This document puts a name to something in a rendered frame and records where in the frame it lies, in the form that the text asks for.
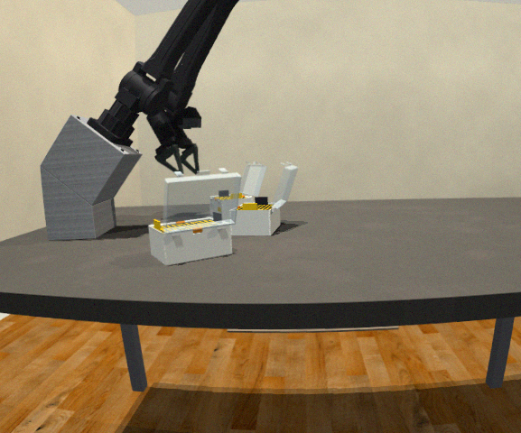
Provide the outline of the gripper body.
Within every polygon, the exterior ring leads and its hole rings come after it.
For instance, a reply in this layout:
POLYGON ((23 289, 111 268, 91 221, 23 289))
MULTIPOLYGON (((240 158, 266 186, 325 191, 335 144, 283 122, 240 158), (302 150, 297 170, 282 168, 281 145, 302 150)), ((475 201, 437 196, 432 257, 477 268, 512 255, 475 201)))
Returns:
POLYGON ((163 136, 161 135, 160 131, 159 131, 159 127, 161 127, 163 124, 161 124, 160 126, 158 126, 155 130, 155 135, 157 137, 157 139, 159 140, 161 146, 159 146, 155 151, 156 151, 156 154, 154 156, 154 158, 156 159, 160 154, 162 154, 164 151, 166 151, 167 149, 169 149, 172 145, 174 144, 178 144, 179 145, 179 148, 181 149, 185 149, 183 152, 181 153, 185 153, 186 151, 188 151, 193 145, 197 145, 196 143, 192 143, 191 139, 190 138, 185 138, 185 137, 171 137, 170 139, 168 139, 167 141, 165 141, 163 139, 163 136), (166 148, 165 148, 166 147, 166 148))

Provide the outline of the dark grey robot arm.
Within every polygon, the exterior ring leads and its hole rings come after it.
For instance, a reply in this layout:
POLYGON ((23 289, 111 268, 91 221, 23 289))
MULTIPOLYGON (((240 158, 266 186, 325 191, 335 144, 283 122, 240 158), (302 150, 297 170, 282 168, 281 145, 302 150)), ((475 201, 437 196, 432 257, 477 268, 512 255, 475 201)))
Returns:
POLYGON ((187 138, 183 129, 201 128, 197 109, 186 106, 200 69, 238 1, 188 0, 153 55, 145 63, 138 61, 122 78, 110 109, 99 119, 90 117, 87 124, 110 142, 128 147, 140 112, 147 115, 154 132, 163 124, 158 129, 165 141, 187 138))

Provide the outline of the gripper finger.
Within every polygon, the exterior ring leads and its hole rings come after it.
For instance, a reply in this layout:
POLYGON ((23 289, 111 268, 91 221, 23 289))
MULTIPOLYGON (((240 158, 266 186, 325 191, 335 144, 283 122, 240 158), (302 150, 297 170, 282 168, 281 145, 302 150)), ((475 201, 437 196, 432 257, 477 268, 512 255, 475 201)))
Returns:
POLYGON ((181 155, 181 163, 184 166, 186 166, 189 170, 191 170, 194 174, 197 174, 197 171, 200 171, 197 145, 193 145, 188 151, 181 155), (187 157, 189 157, 191 154, 193 154, 195 169, 186 161, 187 157))
POLYGON ((158 162, 160 162, 163 166, 165 166, 168 169, 170 169, 171 171, 180 171, 183 174, 183 168, 182 168, 182 164, 181 164, 181 156, 180 156, 179 147, 178 147, 177 144, 171 146, 169 149, 167 149, 162 154, 160 154, 156 158, 156 160, 158 162), (174 155, 174 157, 175 157, 175 160, 177 162, 179 170, 176 170, 169 162, 166 161, 166 159, 168 159, 172 155, 174 155))

